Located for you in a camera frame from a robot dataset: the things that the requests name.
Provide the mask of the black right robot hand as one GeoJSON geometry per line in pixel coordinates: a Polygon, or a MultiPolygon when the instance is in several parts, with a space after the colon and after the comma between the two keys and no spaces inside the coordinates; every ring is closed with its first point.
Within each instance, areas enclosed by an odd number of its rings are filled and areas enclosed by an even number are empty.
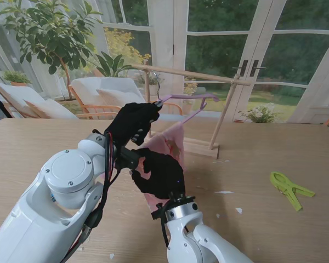
{"type": "Polygon", "coordinates": [[[145,179],[139,171],[132,171],[132,179],[142,193],[152,194],[159,199],[168,199],[171,193],[185,194],[184,172],[176,159],[149,148],[140,148],[135,152],[144,158],[144,173],[150,174],[145,179]]]}

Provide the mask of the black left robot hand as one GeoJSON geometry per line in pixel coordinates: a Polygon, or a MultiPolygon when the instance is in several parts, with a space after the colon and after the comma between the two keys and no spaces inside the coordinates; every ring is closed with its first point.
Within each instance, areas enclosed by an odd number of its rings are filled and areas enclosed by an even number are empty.
{"type": "Polygon", "coordinates": [[[106,128],[104,135],[111,134],[117,146],[126,146],[129,141],[140,146],[150,131],[151,123],[158,120],[162,106],[161,100],[154,103],[125,104],[106,128]]]}

